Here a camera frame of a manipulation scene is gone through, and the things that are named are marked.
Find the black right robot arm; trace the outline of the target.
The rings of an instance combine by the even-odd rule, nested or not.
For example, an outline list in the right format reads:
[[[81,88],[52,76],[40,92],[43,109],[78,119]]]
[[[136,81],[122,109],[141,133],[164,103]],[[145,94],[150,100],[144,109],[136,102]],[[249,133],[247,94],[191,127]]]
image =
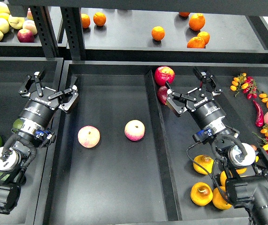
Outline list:
[[[196,67],[193,72],[200,85],[187,93],[175,92],[165,82],[166,104],[178,117],[184,112],[193,117],[200,128],[193,135],[196,145],[210,144],[227,176],[225,190],[218,188],[222,198],[234,208],[244,208],[251,224],[268,225],[268,154],[242,143],[239,131],[223,123],[226,113],[214,99],[222,90],[214,75]]]

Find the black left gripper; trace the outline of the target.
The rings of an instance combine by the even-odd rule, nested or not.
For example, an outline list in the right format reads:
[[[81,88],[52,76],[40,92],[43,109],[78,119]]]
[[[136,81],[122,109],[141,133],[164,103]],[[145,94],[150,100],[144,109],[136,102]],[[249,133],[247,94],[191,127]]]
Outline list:
[[[46,128],[56,110],[61,109],[69,114],[79,101],[77,78],[72,78],[70,86],[61,91],[51,88],[42,88],[41,80],[45,72],[36,71],[27,75],[18,93],[22,97],[30,97],[25,107],[19,114],[19,118],[31,120],[43,128]],[[30,92],[31,86],[35,85],[36,90]]]

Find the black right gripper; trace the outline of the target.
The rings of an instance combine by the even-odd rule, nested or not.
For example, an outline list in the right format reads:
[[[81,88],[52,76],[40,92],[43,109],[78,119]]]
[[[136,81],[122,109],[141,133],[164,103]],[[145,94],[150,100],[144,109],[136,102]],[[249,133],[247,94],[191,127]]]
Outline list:
[[[191,90],[188,94],[178,93],[166,81],[166,105],[177,117],[188,110],[201,130],[223,131],[226,127],[222,120],[226,113],[213,98],[223,93],[223,90],[217,85],[213,74],[201,72],[197,67],[193,68],[193,72],[200,80],[199,90]]]

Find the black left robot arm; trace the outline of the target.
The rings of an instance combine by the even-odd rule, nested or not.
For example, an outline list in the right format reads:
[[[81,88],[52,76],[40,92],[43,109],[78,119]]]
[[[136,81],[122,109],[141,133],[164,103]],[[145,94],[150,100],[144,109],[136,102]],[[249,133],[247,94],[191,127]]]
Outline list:
[[[17,205],[25,172],[35,159],[38,149],[48,147],[56,139],[48,125],[55,112],[70,113],[78,101],[76,79],[64,90],[44,87],[43,71],[27,75],[19,89],[28,101],[15,121],[12,135],[0,147],[0,214],[9,214]]]

